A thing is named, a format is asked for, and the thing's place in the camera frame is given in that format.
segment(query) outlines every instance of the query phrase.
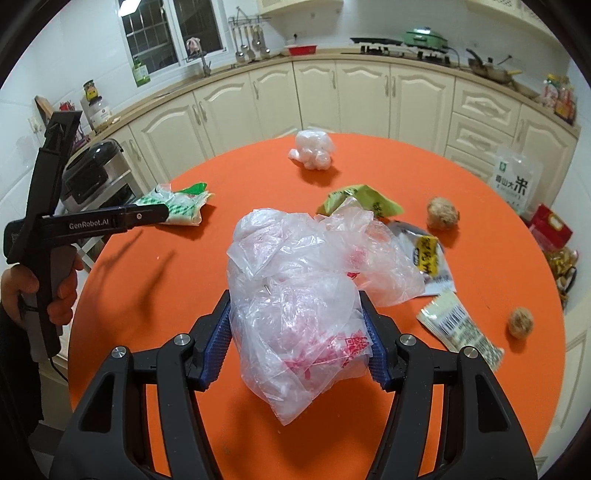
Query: green bottle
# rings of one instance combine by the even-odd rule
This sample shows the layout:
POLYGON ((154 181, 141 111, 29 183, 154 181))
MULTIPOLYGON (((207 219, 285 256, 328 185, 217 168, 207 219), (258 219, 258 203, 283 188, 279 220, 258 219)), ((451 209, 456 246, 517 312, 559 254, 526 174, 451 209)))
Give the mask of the green bottle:
POLYGON ((148 73, 148 67, 143 64, 140 59, 136 59, 134 61, 134 68, 132 69, 134 73, 135 84, 138 87, 145 85, 150 81, 150 74, 148 73))

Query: gas stove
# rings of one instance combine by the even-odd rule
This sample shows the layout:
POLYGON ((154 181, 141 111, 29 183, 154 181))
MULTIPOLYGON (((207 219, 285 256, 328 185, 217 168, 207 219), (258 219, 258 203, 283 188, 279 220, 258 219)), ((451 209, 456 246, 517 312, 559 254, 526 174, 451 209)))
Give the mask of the gas stove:
POLYGON ((400 40, 389 38, 352 38, 351 40, 360 46, 363 55, 398 57, 452 67, 449 55, 443 50, 410 47, 400 40))

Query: kitchen utensil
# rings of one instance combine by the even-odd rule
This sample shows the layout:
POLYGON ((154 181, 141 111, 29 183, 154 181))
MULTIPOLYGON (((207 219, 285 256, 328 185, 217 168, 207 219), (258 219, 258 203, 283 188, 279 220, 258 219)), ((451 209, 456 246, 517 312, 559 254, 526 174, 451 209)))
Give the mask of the kitchen utensil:
POLYGON ((494 65, 492 62, 484 63, 474 50, 467 48, 466 51, 474 57, 473 59, 468 59, 470 69, 480 77, 507 85, 513 81, 513 75, 523 73, 521 70, 511 70, 508 72, 504 68, 494 65))
POLYGON ((234 39, 234 46, 236 47, 236 60, 238 63, 246 62, 244 52, 238 50, 238 42, 236 41, 236 28, 232 28, 232 38, 234 39))
POLYGON ((403 40, 410 47, 426 47, 435 50, 447 48, 447 40, 443 38, 443 35, 431 30, 430 27, 415 28, 408 31, 404 34, 403 40))
POLYGON ((261 51, 261 38, 256 29, 251 25, 252 49, 261 51))
POLYGON ((244 34, 246 35, 246 55, 248 55, 248 58, 250 61, 253 61, 256 58, 256 54, 254 53, 254 51, 251 48, 251 39, 248 37, 248 27, 244 25, 244 34))
POLYGON ((290 55, 292 57, 297 57, 300 55, 313 55, 316 53, 316 47, 318 45, 302 45, 297 47, 287 47, 287 50, 290 51, 290 55))

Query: bottle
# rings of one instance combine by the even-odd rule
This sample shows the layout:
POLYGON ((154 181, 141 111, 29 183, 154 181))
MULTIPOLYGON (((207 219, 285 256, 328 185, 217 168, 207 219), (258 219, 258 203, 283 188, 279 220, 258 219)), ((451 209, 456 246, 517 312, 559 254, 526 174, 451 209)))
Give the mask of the bottle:
POLYGON ((94 80, 86 82, 84 90, 88 100, 88 123, 96 133, 100 133, 111 124, 113 112, 108 102, 99 95, 94 80))
POLYGON ((132 68, 135 84, 138 87, 145 85, 150 81, 150 74, 148 73, 148 67, 140 59, 134 61, 134 67, 132 68))

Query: plastic bag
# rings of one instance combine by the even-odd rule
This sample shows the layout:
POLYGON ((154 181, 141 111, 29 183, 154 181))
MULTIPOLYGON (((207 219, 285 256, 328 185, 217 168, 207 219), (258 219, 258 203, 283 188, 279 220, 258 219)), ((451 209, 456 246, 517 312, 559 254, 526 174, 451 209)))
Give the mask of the plastic bag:
POLYGON ((537 205, 530 206, 540 183, 544 166, 536 159, 499 147, 495 154, 496 169, 488 184, 517 215, 534 213, 537 205))
POLYGON ((328 170, 330 154, 335 145, 322 130, 302 130, 295 136, 295 149, 289 152, 289 159, 304 164, 308 170, 328 170))
POLYGON ((168 207, 169 225, 201 224, 201 207, 207 203, 213 194, 207 190, 195 195, 185 192, 174 193, 170 184, 156 185, 154 189, 138 199, 136 205, 157 205, 163 203, 168 207))
POLYGON ((354 198, 315 219, 255 210, 228 256, 242 378, 284 425, 335 382, 365 373, 372 342, 359 288, 377 305, 424 291, 393 234, 354 198))

